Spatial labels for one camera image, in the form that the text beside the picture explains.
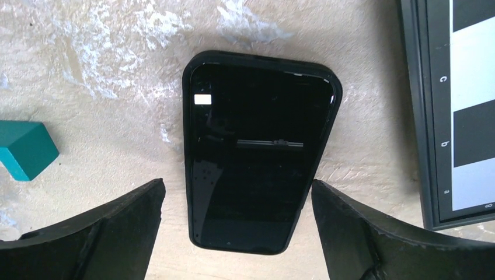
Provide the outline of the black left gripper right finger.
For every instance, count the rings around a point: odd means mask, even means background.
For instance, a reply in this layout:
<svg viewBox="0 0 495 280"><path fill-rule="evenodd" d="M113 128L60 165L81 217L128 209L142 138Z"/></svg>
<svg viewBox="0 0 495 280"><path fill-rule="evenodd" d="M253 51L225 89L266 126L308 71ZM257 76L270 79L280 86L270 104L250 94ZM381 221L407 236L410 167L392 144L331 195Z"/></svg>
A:
<svg viewBox="0 0 495 280"><path fill-rule="evenodd" d="M312 206L330 279L493 279L494 244L413 226L324 181Z"/></svg>

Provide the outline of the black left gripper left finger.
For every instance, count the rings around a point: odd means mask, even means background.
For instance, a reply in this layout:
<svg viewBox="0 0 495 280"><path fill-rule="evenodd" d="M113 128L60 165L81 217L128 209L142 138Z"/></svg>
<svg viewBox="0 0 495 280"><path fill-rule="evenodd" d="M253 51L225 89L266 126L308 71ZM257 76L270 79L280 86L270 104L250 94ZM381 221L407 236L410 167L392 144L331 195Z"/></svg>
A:
<svg viewBox="0 0 495 280"><path fill-rule="evenodd" d="M1 242L1 279L144 279L161 222L161 178Z"/></svg>

